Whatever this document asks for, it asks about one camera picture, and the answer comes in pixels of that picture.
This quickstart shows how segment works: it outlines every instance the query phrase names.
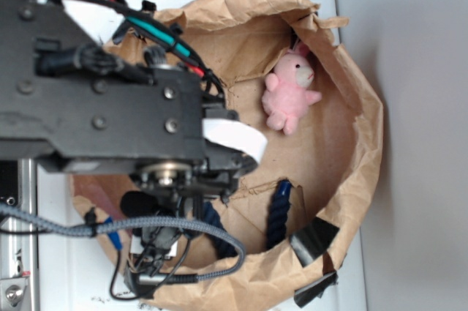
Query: brown paper bag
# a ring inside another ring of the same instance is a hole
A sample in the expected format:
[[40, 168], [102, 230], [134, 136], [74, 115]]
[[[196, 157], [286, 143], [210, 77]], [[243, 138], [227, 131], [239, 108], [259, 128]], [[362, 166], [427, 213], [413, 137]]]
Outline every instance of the brown paper bag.
[[[214, 202], [223, 226], [246, 245], [243, 268], [194, 285], [165, 286], [149, 304], [169, 310], [267, 310], [341, 266], [377, 183], [382, 103], [343, 45], [333, 44], [330, 29], [344, 26], [347, 19], [321, 20], [314, 14], [317, 8], [309, 0], [196, 0], [183, 9], [156, 12], [157, 20], [184, 27], [183, 38], [222, 79], [228, 108], [263, 132], [269, 143], [260, 167], [242, 178], [229, 207]], [[323, 99], [310, 107], [294, 135], [285, 136], [266, 127], [260, 98], [264, 77], [289, 48], [293, 32], [313, 53], [312, 88]], [[138, 62], [146, 44], [128, 33], [119, 46], [107, 48]], [[288, 234], [316, 216], [340, 228], [326, 260], [318, 258], [303, 268], [288, 240], [265, 251], [268, 207], [283, 178], [294, 186]], [[120, 197], [134, 185], [126, 176], [76, 176], [72, 188], [81, 214], [98, 205], [119, 218]], [[100, 239], [106, 244], [106, 237]], [[180, 253], [184, 243], [178, 248]], [[105, 249], [115, 261], [112, 249]], [[216, 261], [211, 241], [200, 237], [179, 273], [225, 269], [235, 259]]]

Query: black cable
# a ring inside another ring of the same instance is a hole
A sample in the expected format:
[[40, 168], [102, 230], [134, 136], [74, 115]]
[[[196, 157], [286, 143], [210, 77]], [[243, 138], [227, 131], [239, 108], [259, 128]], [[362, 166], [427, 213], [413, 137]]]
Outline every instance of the black cable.
[[[190, 63], [194, 65], [195, 67], [199, 67], [201, 70], [203, 70], [203, 72], [206, 74], [207, 80], [210, 80], [216, 86], [216, 90], [219, 93], [219, 98], [223, 100], [224, 102], [224, 91], [222, 89], [221, 81], [218, 79], [218, 77], [216, 77], [215, 74], [209, 68], [207, 68], [207, 66], [205, 66], [205, 64], [203, 63], [203, 60], [200, 58], [197, 52], [193, 50], [192, 47], [190, 47], [186, 42], [184, 42], [179, 36], [173, 34], [172, 31], [168, 27], [166, 27], [164, 24], [158, 22], [157, 20], [154, 20], [152, 17], [148, 16], [144, 12], [136, 11], [134, 9], [129, 8], [128, 6], [124, 4], [120, 4], [115, 1], [108, 1], [108, 0], [76, 0], [76, 1], [83, 1], [83, 2], [88, 2], [90, 4], [96, 4], [96, 5], [101, 5], [104, 7], [109, 7], [112, 10], [116, 11], [117, 13], [123, 15], [124, 17], [131, 15], [133, 17], [138, 18], [139, 20], [142, 20], [148, 24], [151, 24], [156, 29], [170, 35], [174, 39], [173, 44], [180, 44], [181, 46], [183, 46], [190, 52], [190, 57], [184, 56], [181, 53], [177, 52], [176, 50], [173, 51], [174, 55], [179, 57], [182, 61]], [[148, 38], [155, 42], [158, 42], [159, 44], [163, 45], [165, 48], [170, 47], [169, 44], [159, 40], [157, 37], [153, 36], [152, 34], [148, 34]]]
[[167, 276], [154, 288], [152, 289], [150, 292], [148, 293], [145, 293], [145, 294], [141, 294], [141, 295], [136, 295], [136, 296], [132, 296], [132, 297], [129, 297], [129, 298], [122, 298], [121, 296], [117, 296], [114, 294], [113, 292], [113, 289], [114, 289], [114, 285], [116, 283], [116, 280], [117, 280], [117, 274], [118, 274], [118, 270], [121, 268], [121, 251], [120, 250], [117, 250], [117, 263], [116, 263], [116, 268], [114, 269], [114, 273], [112, 275], [112, 280], [110, 281], [110, 287], [109, 287], [109, 294], [110, 296], [112, 297], [112, 299], [115, 299], [115, 300], [119, 300], [119, 301], [134, 301], [134, 300], [138, 300], [138, 299], [148, 299], [148, 298], [151, 298], [153, 296], [153, 294], [158, 290], [160, 289], [162, 286], [164, 286], [167, 282], [169, 282], [169, 279], [177, 272], [177, 270], [181, 267], [182, 263], [185, 261], [187, 255], [189, 254], [189, 250], [190, 250], [190, 244], [191, 244], [191, 241], [190, 240], [187, 240], [187, 244], [185, 246], [185, 250], [184, 250], [184, 253], [182, 254], [181, 258], [179, 258], [179, 260], [177, 261], [177, 263], [174, 265], [173, 269], [167, 274]]
[[8, 234], [11, 236], [38, 236], [40, 234], [47, 234], [47, 233], [52, 233], [47, 230], [35, 230], [35, 231], [9, 231], [7, 229], [2, 229], [0, 228], [0, 234]]

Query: stuffed toy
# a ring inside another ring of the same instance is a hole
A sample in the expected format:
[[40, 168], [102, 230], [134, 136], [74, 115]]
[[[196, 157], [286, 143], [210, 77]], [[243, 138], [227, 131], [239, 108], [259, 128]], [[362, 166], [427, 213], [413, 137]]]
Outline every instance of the stuffed toy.
[[307, 90], [314, 80], [308, 53], [307, 45], [299, 42], [294, 50], [288, 49], [265, 79], [262, 104], [269, 115], [266, 124], [272, 130], [283, 130], [285, 135], [293, 134], [309, 106], [322, 99], [318, 91]]

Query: blue rope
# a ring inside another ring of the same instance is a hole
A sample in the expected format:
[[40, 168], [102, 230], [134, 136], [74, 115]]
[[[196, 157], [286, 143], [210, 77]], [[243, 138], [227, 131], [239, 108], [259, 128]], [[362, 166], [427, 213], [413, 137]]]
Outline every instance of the blue rope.
[[271, 249], [286, 238], [287, 212], [290, 210], [291, 183], [280, 181], [279, 188], [273, 196], [268, 216], [268, 230], [266, 233], [266, 248]]
[[[219, 217], [218, 212], [213, 208], [210, 201], [203, 204], [203, 222], [226, 231], [221, 223], [221, 217]], [[237, 256], [237, 252], [231, 244], [215, 236], [210, 236], [210, 239], [216, 248], [219, 258], [232, 258]]]

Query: screw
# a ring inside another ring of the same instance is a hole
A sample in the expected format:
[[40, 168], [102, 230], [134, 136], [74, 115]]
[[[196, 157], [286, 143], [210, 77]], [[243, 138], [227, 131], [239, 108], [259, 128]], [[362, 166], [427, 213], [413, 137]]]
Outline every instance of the screw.
[[169, 133], [176, 133], [178, 131], [178, 121], [176, 119], [168, 119], [165, 127]]
[[34, 10], [30, 6], [21, 7], [18, 11], [20, 17], [24, 20], [34, 19]]
[[15, 307], [20, 303], [20, 301], [23, 299], [23, 289], [18, 287], [17, 285], [12, 285], [7, 289], [5, 292], [7, 300], [10, 302], [10, 304]]
[[109, 85], [103, 79], [96, 80], [93, 83], [93, 90], [98, 94], [104, 94], [109, 89]]
[[176, 95], [177, 95], [177, 91], [170, 88], [169, 86], [166, 86], [164, 88], [164, 96], [166, 97], [166, 99], [172, 100], [176, 97]]
[[16, 85], [21, 94], [31, 94], [34, 91], [34, 84], [29, 80], [20, 80]]
[[95, 116], [93, 117], [93, 127], [97, 130], [105, 130], [107, 128], [107, 121], [102, 116]]
[[16, 204], [16, 200], [14, 197], [10, 196], [8, 199], [7, 199], [7, 205], [10, 205], [10, 206], [13, 206]]

